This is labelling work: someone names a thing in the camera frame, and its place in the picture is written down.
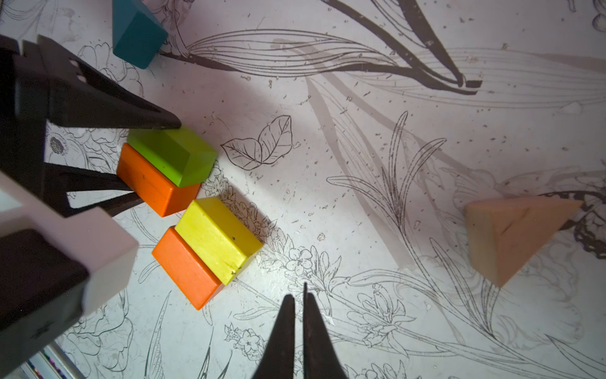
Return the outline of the yellow wooden block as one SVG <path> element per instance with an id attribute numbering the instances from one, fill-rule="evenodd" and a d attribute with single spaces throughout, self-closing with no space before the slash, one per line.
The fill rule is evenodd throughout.
<path id="1" fill-rule="evenodd" d="M 263 247 L 218 197 L 192 201 L 175 230 L 224 285 Z"/>

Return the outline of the teal triangle block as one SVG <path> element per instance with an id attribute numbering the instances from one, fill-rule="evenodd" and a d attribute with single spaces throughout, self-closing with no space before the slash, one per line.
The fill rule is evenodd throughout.
<path id="1" fill-rule="evenodd" d="M 112 1 L 112 44 L 118 58 L 147 69 L 167 37 L 168 32 L 142 1 Z"/>

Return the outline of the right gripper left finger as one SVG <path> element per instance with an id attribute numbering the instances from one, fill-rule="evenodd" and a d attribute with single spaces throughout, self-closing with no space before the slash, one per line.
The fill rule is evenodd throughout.
<path id="1" fill-rule="evenodd" d="M 294 377 L 295 301 L 286 295 L 253 379 Z"/>

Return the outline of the natural wood triangle block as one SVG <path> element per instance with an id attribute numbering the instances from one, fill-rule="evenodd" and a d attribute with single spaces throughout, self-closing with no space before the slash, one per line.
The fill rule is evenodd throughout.
<path id="1" fill-rule="evenodd" d="M 582 206 L 560 197 L 472 202 L 464 216 L 472 267 L 503 287 Z"/>

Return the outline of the green wooden block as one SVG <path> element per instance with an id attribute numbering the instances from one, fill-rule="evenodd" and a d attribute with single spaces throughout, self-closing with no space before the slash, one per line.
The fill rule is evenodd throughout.
<path id="1" fill-rule="evenodd" d="M 179 129 L 132 129 L 127 142 L 179 188 L 206 181 L 219 156 L 210 144 L 187 126 Z"/>

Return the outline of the orange wooden block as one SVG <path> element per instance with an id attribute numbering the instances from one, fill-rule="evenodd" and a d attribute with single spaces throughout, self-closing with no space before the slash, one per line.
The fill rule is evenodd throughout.
<path id="1" fill-rule="evenodd" d="M 161 217 L 187 209 L 200 190 L 200 183 L 177 187 L 128 143 L 122 146 L 117 175 Z"/>
<path id="2" fill-rule="evenodd" d="M 175 227 L 167 229 L 152 255 L 196 310 L 203 309 L 223 287 Z"/>

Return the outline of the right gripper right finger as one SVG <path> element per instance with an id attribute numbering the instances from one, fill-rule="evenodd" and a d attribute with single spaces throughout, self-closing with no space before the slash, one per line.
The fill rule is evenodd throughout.
<path id="1" fill-rule="evenodd" d="M 342 369 L 319 306 L 313 294 L 304 284 L 303 295 L 303 371 L 304 378 L 342 378 Z"/>

